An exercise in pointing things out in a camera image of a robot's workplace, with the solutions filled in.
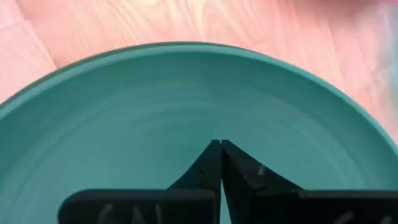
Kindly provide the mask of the large teal plastic plate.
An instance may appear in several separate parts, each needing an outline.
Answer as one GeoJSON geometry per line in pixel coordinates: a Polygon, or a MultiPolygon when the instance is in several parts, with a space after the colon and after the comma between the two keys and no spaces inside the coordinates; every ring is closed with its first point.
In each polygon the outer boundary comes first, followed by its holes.
{"type": "Polygon", "coordinates": [[[162,189],[228,139],[308,189],[398,190],[398,147],[356,102],[298,67],[171,42],[71,64],[0,105],[0,224],[57,224],[84,189],[162,189]]]}

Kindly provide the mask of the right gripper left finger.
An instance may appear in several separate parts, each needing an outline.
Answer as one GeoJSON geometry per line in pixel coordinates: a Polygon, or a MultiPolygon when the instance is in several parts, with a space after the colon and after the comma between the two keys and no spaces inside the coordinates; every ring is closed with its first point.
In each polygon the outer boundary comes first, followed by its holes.
{"type": "Polygon", "coordinates": [[[169,188],[90,189],[67,197],[58,224],[220,224],[221,143],[212,140],[169,188]]]}

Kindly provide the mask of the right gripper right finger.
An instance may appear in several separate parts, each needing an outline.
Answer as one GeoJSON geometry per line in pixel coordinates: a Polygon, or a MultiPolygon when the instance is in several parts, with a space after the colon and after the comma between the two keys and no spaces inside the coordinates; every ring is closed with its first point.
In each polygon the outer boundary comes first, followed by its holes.
{"type": "Polygon", "coordinates": [[[398,191],[305,190],[231,141],[221,145],[232,224],[398,224],[398,191]]]}

